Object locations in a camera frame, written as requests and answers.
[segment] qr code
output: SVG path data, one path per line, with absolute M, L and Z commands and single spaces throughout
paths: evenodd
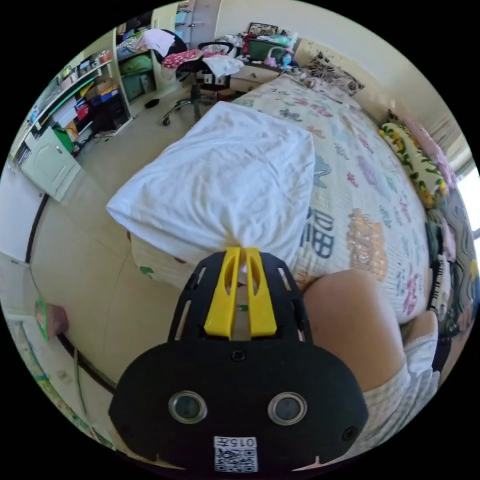
M 215 448 L 217 472 L 257 472 L 257 449 Z

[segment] cable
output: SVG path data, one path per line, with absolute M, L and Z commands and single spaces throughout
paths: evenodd
M 78 401 L 80 403 L 81 413 L 83 414 L 85 422 L 88 425 L 88 428 L 91 434 L 94 436 L 95 440 L 99 443 L 102 443 L 100 442 L 97 436 L 97 432 L 92 426 L 92 421 L 90 420 L 89 414 L 87 413 L 87 409 L 85 408 L 84 398 L 82 397 L 82 389 L 80 387 L 80 375 L 79 375 L 79 351 L 77 350 L 77 348 L 75 348 L 75 350 L 73 351 L 73 376 L 75 381 L 76 394 L 78 396 Z

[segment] picture frame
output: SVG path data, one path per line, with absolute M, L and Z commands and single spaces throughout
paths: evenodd
M 269 25 L 268 23 L 259 23 L 257 21 L 253 21 L 250 23 L 247 33 L 254 34 L 257 37 L 260 37 L 260 36 L 274 35 L 278 33 L 278 31 L 279 31 L 279 28 L 277 26 Z

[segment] thigh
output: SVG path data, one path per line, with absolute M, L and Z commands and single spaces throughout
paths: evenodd
M 304 294 L 313 342 L 340 358 L 366 392 L 383 385 L 406 357 L 392 306 L 368 272 L 345 270 L 313 283 Z

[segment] chair base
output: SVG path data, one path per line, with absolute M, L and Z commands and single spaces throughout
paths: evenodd
M 202 114 L 200 113 L 200 105 L 212 105 L 215 101 L 216 99 L 212 98 L 211 95 L 203 94 L 200 90 L 200 86 L 197 83 L 194 83 L 191 86 L 190 97 L 178 100 L 175 103 L 175 106 L 163 116 L 162 123 L 164 126 L 170 125 L 170 115 L 174 112 L 178 112 L 187 105 L 193 105 L 195 122 L 198 122 L 200 118 L 202 118 Z

